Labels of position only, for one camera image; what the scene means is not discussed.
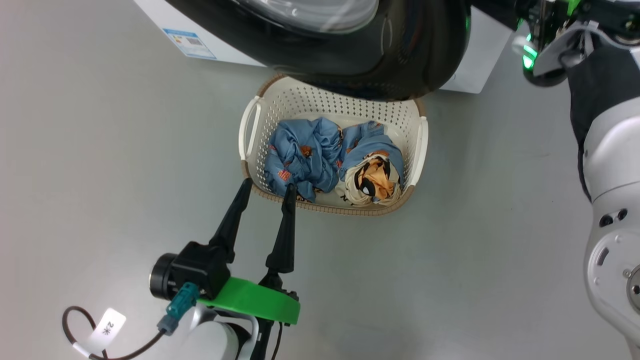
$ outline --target basket handle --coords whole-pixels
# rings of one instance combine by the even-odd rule
[[[246,160],[247,157],[251,155],[251,151],[253,149],[253,141],[255,140],[255,135],[258,130],[258,120],[260,119],[260,111],[262,110],[262,105],[260,104],[260,100],[262,98],[259,96],[251,99],[249,104],[247,104],[246,109],[244,109],[244,114],[242,115],[242,120],[240,121],[240,132],[238,134],[238,151],[240,152],[240,160]],[[253,116],[253,129],[251,131],[251,137],[249,138],[249,146],[247,147],[244,143],[246,139],[246,130],[249,125],[249,115],[255,108],[255,115]]]
[[[418,146],[415,147],[415,154],[413,155],[413,169],[411,171],[412,176],[409,186],[415,186],[418,183],[418,179],[420,179],[420,174],[422,173],[424,159],[427,157],[427,144],[429,143],[429,123],[427,122],[427,118],[424,116],[420,117],[420,122],[422,124],[420,126],[420,134],[418,137],[419,143]]]

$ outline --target green band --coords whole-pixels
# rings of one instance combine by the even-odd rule
[[[580,4],[580,0],[567,0],[567,3],[569,3],[569,7],[566,10],[566,14],[571,16],[573,11],[578,7],[578,4]]]
[[[214,300],[198,301],[206,306],[291,325],[298,323],[300,315],[300,303],[290,296],[237,277],[231,277]]]

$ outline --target blue cloth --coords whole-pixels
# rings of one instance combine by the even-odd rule
[[[348,153],[346,153],[345,146],[343,146],[342,148],[343,150],[345,150],[345,155],[344,159],[342,160],[342,167],[339,170],[341,181],[344,181],[344,174],[351,167],[357,166],[362,162],[362,160],[368,158],[372,153],[383,151],[388,153],[388,158],[391,162],[391,165],[396,168],[400,187],[402,188],[404,186],[404,161],[402,159],[402,152],[394,145],[394,143],[387,135],[371,136],[370,133],[366,133],[363,137],[358,139],[357,146],[352,148]]]
[[[295,184],[303,198],[315,202],[314,188],[330,192],[338,183],[340,143],[340,127],[324,117],[279,122],[264,164],[267,184],[280,196],[288,184]],[[303,154],[302,147],[308,147],[310,156]]]
[[[295,184],[303,198],[315,202],[314,189],[332,191],[348,168],[372,152],[385,151],[402,186],[402,153],[384,132],[384,125],[374,121],[341,129],[324,117],[283,120],[269,140],[264,164],[267,184],[280,196],[285,195],[287,185]]]

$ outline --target perforated basket wall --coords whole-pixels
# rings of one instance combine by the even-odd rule
[[[428,123],[422,103],[355,99],[321,90],[283,75],[275,76],[265,83],[244,113],[239,150],[244,175],[253,179],[253,189],[267,199],[282,202],[280,196],[271,193],[264,177],[264,160],[271,134],[281,120],[314,120],[320,116],[342,127],[370,120],[386,125],[386,134],[403,153],[403,193],[394,204],[386,207],[372,205],[370,208],[353,208],[347,204],[340,206],[331,201],[323,203],[320,196],[315,204],[299,201],[298,207],[363,216],[384,215],[400,208],[413,193],[426,157]],[[248,129],[252,129],[250,135],[245,134]]]

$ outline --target black cable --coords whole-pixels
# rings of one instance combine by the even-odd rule
[[[89,314],[89,312],[79,306],[69,306],[65,312],[62,314],[62,330],[65,332],[65,336],[67,337],[67,340],[69,340],[69,342],[73,345],[74,343],[76,343],[76,338],[73,336],[73,334],[71,334],[71,330],[69,329],[69,324],[68,324],[68,318],[69,318],[69,313],[71,311],[78,311],[79,313],[81,313],[82,315],[84,315],[84,317],[89,320],[89,324],[91,325],[91,328],[93,330],[95,330],[95,321],[93,321],[93,318],[91,317],[91,314]],[[160,330],[156,336],[154,336],[153,339],[151,339],[147,344],[145,344],[145,346],[137,349],[136,351],[132,352],[129,355],[126,356],[122,356],[122,357],[108,357],[107,356],[107,351],[103,350],[102,351],[102,356],[98,356],[95,354],[91,354],[89,355],[89,359],[93,359],[93,360],[131,360],[134,357],[142,354],[143,352],[147,351],[150,347],[152,347],[153,345],[155,345],[158,340],[160,340],[160,338],[163,337],[164,333],[166,332],[166,330]]]
[[[271,360],[276,360],[276,355],[278,355],[278,349],[280,348],[280,340],[282,339],[282,323],[279,322],[278,324],[280,324],[280,328],[278,329],[278,340],[276,340],[276,347],[273,349]]]

